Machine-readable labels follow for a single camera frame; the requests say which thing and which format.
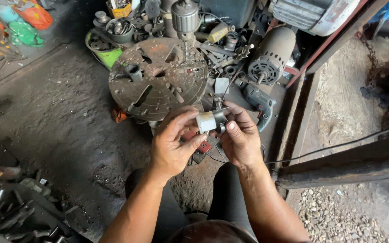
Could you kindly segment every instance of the rusty chain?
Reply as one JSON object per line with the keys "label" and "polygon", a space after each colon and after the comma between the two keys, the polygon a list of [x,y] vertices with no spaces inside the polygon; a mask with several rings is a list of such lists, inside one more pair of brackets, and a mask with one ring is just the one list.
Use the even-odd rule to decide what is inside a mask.
{"label": "rusty chain", "polygon": [[375,79],[374,79],[375,78],[375,71],[378,67],[379,60],[375,56],[376,52],[373,50],[373,45],[367,41],[367,38],[364,35],[364,31],[363,31],[363,35],[360,38],[360,41],[369,50],[369,54],[367,55],[367,57],[369,57],[370,62],[372,63],[372,66],[369,69],[369,74],[367,75],[366,86],[368,89],[373,89],[375,87]]}

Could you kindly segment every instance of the power drill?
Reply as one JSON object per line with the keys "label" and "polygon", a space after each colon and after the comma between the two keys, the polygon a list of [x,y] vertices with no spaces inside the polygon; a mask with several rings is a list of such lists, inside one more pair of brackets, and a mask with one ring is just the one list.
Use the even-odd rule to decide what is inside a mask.
{"label": "power drill", "polygon": [[276,104],[276,101],[251,83],[246,86],[242,92],[242,96],[248,103],[258,109],[259,121],[256,126],[258,127],[258,131],[262,132],[273,116],[273,106]]}

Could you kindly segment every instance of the person's leg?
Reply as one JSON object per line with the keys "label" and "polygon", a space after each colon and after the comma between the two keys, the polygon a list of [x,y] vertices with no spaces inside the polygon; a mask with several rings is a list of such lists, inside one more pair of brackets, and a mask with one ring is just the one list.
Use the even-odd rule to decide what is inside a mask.
{"label": "person's leg", "polygon": [[[134,188],[140,181],[145,170],[133,171],[125,182],[125,196],[129,198]],[[175,200],[170,183],[167,182],[163,188],[162,200],[160,201],[159,214],[157,216],[156,228],[154,230],[153,243],[163,242],[176,230],[189,225],[190,222]]]}
{"label": "person's leg", "polygon": [[222,165],[214,177],[213,202],[207,219],[231,222],[255,236],[247,215],[237,168],[230,162]]}

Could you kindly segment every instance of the yellow container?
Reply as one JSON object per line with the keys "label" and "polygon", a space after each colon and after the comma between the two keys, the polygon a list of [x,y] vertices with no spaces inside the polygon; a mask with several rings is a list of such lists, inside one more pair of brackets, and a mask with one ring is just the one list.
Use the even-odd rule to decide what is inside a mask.
{"label": "yellow container", "polygon": [[127,17],[131,13],[131,3],[129,3],[125,8],[123,9],[113,9],[110,8],[109,6],[112,6],[111,1],[106,2],[109,13],[114,19],[121,19],[123,17]]}

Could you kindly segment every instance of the right hand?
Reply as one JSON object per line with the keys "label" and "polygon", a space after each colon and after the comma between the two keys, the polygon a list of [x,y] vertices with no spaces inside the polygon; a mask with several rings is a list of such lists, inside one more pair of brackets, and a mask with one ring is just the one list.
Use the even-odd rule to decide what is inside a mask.
{"label": "right hand", "polygon": [[244,108],[229,101],[224,101],[223,105],[229,107],[225,110],[229,120],[226,132],[218,134],[212,131],[210,135],[220,138],[223,151],[232,164],[242,168],[263,163],[261,138],[256,124]]}

